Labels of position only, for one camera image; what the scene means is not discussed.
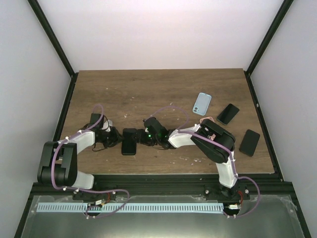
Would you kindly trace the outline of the teal edged black phone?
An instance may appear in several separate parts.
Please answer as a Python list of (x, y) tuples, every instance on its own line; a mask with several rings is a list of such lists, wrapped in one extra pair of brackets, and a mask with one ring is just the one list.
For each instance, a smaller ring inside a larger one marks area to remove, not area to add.
[(240, 109), (233, 104), (228, 104), (225, 109), (216, 117), (216, 119), (224, 124), (228, 125), (233, 118), (239, 113)]

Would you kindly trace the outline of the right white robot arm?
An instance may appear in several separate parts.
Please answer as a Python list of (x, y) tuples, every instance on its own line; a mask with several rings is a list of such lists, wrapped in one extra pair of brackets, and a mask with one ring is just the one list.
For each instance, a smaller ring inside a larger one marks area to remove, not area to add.
[(238, 193), (238, 174), (235, 169), (235, 137), (205, 118), (199, 124), (184, 129), (166, 129), (155, 118), (144, 121), (144, 129), (138, 129), (136, 142), (163, 149), (177, 149), (183, 146), (197, 146), (204, 155), (216, 164), (219, 175), (220, 194), (230, 200)]

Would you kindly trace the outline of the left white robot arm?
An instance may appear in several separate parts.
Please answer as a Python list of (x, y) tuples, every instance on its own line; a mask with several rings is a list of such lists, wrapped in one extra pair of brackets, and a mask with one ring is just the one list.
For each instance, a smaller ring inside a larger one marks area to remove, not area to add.
[(72, 187), (83, 189), (90, 200), (100, 197), (101, 187), (94, 176), (78, 170), (77, 156), (88, 147), (101, 143), (105, 149), (119, 144), (122, 135), (103, 114), (92, 113), (90, 122), (74, 135), (59, 141), (48, 141), (43, 146), (37, 180), (55, 189)]

